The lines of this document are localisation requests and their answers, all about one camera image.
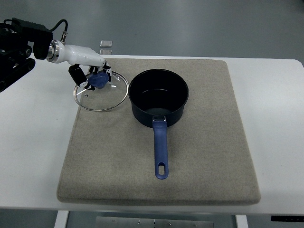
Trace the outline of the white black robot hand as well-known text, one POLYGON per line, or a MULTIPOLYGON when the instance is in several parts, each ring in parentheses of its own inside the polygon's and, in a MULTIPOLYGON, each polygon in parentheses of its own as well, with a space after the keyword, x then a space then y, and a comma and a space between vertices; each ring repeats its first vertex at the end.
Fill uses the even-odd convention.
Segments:
POLYGON ((53 40, 47 60, 55 64, 68 62, 68 72, 80 88, 101 89, 112 80, 112 70, 107 61, 89 47, 64 45, 61 41, 53 40))

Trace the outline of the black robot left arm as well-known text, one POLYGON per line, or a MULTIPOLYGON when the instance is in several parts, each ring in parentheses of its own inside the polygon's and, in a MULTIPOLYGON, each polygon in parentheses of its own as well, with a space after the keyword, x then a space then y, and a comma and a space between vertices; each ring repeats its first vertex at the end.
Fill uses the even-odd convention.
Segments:
POLYGON ((17 18, 6 19, 0 24, 0 91, 21 79, 35 67, 35 59, 54 59, 59 56, 53 31, 60 24, 65 28, 61 42, 65 43, 68 22, 61 19, 53 28, 17 18))

